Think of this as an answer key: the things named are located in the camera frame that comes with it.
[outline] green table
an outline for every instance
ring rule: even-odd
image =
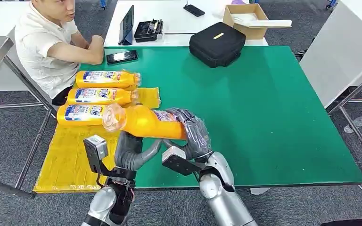
[[[81,70],[126,69],[142,87],[159,87],[160,109],[186,108],[202,118],[212,146],[227,159],[236,186],[360,184],[362,173],[289,47],[246,46],[230,66],[209,68],[188,47],[136,49],[139,60],[82,65]],[[144,139],[144,148],[152,139]],[[161,155],[137,173],[137,188],[198,186],[161,165]]]

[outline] man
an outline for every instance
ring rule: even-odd
[[[31,0],[16,25],[20,62],[53,105],[66,102],[79,63],[98,65],[103,60],[102,37],[94,35],[89,44],[73,19],[74,0]]]

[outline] orange detergent bottle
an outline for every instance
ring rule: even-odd
[[[184,126],[165,111],[150,110],[144,105],[122,108],[114,103],[103,112],[103,127],[107,131],[124,130],[136,137],[186,139]]]
[[[60,125],[101,125],[105,107],[106,105],[63,105],[60,106],[56,118]]]
[[[67,104],[102,104],[118,103],[123,106],[138,101],[138,91],[126,91],[118,88],[78,88],[71,89]]]
[[[75,76],[80,88],[128,88],[141,85],[141,74],[127,71],[80,71]]]

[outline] yellow plastic mat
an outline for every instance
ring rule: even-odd
[[[138,88],[140,101],[149,108],[160,105],[159,88]],[[97,174],[88,164],[83,139],[97,134],[107,142],[109,156],[103,162],[108,169],[114,167],[118,132],[109,133],[102,126],[57,125],[49,145],[37,182],[36,193],[92,192],[99,190]],[[103,184],[106,177],[101,177]]]

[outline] gray carpet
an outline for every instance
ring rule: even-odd
[[[268,43],[289,45],[294,52],[308,48],[329,16],[323,10],[326,4],[325,0],[261,0],[270,19],[293,20],[293,28],[269,30]],[[76,6],[75,20],[86,38],[96,33],[105,36],[115,0],[108,3],[106,11],[99,8],[97,0],[80,0]],[[33,101],[27,92],[0,92],[0,104],[26,101]],[[352,118],[362,115],[362,104],[346,108]],[[15,184],[43,117],[41,107],[0,110],[0,181]],[[346,121],[340,112],[331,118],[362,169],[361,143],[354,134],[343,132]],[[27,191],[38,177],[55,126],[51,119],[25,179]],[[358,186],[272,188],[260,196],[251,195],[248,189],[238,192],[260,226],[318,226],[333,220],[362,218],[362,191]],[[44,194],[23,200],[0,192],[0,226],[80,225],[92,196]],[[131,217],[130,226],[215,225],[197,190],[136,192]]]

